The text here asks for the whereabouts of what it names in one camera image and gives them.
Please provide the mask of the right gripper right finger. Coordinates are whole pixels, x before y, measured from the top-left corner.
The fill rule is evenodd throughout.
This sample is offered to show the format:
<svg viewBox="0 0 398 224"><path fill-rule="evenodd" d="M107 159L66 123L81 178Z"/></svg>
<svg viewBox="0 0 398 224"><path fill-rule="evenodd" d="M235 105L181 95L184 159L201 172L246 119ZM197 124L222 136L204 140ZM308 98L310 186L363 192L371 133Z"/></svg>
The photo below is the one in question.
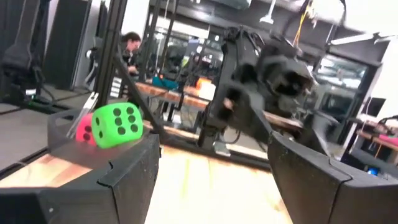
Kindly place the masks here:
<svg viewBox="0 0 398 224"><path fill-rule="evenodd" d="M272 174L293 224L398 224L398 182L272 133Z"/></svg>

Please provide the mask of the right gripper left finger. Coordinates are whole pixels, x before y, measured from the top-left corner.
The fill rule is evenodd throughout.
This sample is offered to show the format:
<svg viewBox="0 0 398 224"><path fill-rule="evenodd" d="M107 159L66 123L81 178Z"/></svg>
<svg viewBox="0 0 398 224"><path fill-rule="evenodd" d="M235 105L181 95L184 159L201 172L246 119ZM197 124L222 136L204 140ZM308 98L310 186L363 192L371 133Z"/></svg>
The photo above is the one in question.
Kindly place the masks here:
<svg viewBox="0 0 398 224"><path fill-rule="evenodd" d="M59 158L46 156L53 171ZM144 224L158 171L105 176L70 164L56 187L0 189L0 224Z"/></svg>

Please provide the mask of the green foam dice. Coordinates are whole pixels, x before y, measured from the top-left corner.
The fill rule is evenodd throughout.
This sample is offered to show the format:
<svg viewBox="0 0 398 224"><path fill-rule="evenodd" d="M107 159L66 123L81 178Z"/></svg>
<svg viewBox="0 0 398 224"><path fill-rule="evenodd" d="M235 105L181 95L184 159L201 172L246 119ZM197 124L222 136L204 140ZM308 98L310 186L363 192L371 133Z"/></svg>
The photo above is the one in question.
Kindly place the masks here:
<svg viewBox="0 0 398 224"><path fill-rule="evenodd" d="M98 108L93 113L91 127L94 140L102 149L138 140L144 132L141 112L129 102Z"/></svg>

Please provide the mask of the red foam dice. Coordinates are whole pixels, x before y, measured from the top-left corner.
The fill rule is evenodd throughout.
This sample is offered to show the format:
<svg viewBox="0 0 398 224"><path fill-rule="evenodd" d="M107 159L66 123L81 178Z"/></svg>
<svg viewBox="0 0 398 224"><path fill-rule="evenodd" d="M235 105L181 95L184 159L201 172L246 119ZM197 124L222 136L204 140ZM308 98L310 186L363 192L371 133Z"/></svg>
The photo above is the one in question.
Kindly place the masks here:
<svg viewBox="0 0 398 224"><path fill-rule="evenodd" d="M95 146L96 142L91 127L92 117L93 113L88 113L82 117L76 128L75 140Z"/></svg>

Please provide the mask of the dark dice tray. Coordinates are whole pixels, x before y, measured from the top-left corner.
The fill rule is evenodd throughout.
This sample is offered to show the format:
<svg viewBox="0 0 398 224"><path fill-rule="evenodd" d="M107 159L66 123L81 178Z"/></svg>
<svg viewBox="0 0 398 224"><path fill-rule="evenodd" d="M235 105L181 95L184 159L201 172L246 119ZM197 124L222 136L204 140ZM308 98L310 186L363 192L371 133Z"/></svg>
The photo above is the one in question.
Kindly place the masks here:
<svg viewBox="0 0 398 224"><path fill-rule="evenodd" d="M145 129L141 139L101 149L67 137L78 114L78 110L66 110L49 116L47 142L50 155L91 170L100 170L105 176L126 175L130 170L157 173L161 157L157 134Z"/></svg>

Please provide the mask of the silver metal strip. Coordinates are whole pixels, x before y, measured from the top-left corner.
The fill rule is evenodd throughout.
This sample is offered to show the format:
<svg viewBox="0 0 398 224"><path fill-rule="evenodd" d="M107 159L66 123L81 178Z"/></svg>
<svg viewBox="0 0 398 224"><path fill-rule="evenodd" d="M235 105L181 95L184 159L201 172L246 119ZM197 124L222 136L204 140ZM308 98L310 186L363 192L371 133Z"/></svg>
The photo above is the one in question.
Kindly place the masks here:
<svg viewBox="0 0 398 224"><path fill-rule="evenodd" d="M88 113L90 113L93 108L95 107L97 101L98 101L98 95L99 93L97 92L92 92L91 95L88 97L86 100L85 104L83 105L81 111L79 112L77 118L74 120L72 123L70 129L67 132L66 137L67 138L73 138L76 133L77 126L79 125L80 121L84 116L86 116Z"/></svg>

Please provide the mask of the wooden background table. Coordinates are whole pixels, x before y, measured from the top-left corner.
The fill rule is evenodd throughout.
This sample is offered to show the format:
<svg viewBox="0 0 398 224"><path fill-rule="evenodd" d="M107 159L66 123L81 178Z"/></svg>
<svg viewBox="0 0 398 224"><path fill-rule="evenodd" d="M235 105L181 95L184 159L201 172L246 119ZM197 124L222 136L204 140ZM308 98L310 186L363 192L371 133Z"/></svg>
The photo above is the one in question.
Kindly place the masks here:
<svg viewBox="0 0 398 224"><path fill-rule="evenodd" d="M181 93L172 90L166 90L160 87L156 87L151 85L150 83L136 83L137 89L142 94L147 95L160 95L161 97L165 98L174 103L178 103L180 101ZM183 103L185 105L192 106L199 110L204 110L209 103L209 100L199 98L195 95L190 95L188 93L184 94ZM265 118L274 125L280 126L282 128L287 128L295 131L299 131L302 129L302 123L300 121L296 121L293 119L283 118L281 116L277 116L270 112L264 111Z"/></svg>

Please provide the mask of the teal box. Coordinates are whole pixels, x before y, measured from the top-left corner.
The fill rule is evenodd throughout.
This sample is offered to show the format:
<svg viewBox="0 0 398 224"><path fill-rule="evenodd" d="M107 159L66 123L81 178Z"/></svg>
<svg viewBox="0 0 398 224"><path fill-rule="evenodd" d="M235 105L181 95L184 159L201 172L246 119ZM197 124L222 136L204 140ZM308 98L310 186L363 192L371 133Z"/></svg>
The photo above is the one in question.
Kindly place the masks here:
<svg viewBox="0 0 398 224"><path fill-rule="evenodd" d="M178 83L173 80L168 80L166 78L153 77L152 84L156 87L164 88L167 90L178 90Z"/></svg>

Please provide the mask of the white orange box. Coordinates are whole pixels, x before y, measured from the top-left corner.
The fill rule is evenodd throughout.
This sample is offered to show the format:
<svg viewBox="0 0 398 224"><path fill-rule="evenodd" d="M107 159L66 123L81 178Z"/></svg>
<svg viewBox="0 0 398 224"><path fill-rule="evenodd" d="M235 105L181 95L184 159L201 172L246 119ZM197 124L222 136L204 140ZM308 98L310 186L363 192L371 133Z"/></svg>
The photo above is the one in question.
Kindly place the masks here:
<svg viewBox="0 0 398 224"><path fill-rule="evenodd" d="M215 94L216 86L211 80L199 78L196 84L197 95L206 100L212 100Z"/></svg>

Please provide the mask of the person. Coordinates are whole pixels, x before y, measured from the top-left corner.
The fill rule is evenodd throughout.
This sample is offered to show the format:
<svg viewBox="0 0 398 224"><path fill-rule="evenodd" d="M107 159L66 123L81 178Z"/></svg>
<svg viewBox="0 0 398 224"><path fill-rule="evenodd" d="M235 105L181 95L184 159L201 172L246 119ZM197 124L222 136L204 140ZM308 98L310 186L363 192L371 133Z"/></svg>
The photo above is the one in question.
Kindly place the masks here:
<svg viewBox="0 0 398 224"><path fill-rule="evenodd" d="M131 76L136 77L139 71L136 67L136 56L134 54L141 45L141 37L136 32L128 32L122 35L121 43L125 46L123 60L127 65L127 70Z"/></svg>

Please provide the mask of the dark floor stand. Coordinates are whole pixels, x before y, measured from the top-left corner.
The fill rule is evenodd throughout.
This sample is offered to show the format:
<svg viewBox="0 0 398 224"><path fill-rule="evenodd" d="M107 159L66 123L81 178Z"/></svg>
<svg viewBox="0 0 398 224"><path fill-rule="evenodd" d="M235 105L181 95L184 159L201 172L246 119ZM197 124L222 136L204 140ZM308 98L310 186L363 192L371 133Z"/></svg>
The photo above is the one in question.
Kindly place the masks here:
<svg viewBox="0 0 398 224"><path fill-rule="evenodd" d="M24 0L14 43L5 50L1 68L11 88L22 101L32 101L40 92L43 78L35 56L47 0Z"/></svg>

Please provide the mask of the black aluminium table frame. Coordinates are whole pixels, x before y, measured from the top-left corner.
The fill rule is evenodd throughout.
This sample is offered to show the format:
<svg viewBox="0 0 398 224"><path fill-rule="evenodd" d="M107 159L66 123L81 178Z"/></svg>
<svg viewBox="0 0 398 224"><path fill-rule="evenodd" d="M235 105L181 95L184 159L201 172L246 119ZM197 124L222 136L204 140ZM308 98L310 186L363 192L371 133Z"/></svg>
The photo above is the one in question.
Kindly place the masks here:
<svg viewBox="0 0 398 224"><path fill-rule="evenodd" d="M127 89L131 93L133 102L139 105L140 109L152 125L151 133L159 136L161 144L239 165L270 171L271 166L267 159L245 156L238 152L234 152L230 156L223 156L217 153L213 144L217 140L221 139L219 137L219 133L221 133L222 129L227 127L228 124L216 119L214 101L209 103L205 108L204 125L197 141L194 142L193 140L181 135L170 134L164 129L164 125L152 114L149 105L137 89L135 81L129 76L127 68L125 67L118 51L120 31L123 24L124 14L126 12L127 2L128 0L110 1L106 29L103 37L102 48L100 50L99 72L95 81L95 90L99 91L99 97L95 108L99 109L108 104L111 80L113 79L114 73L117 72L120 77L126 79Z"/></svg>

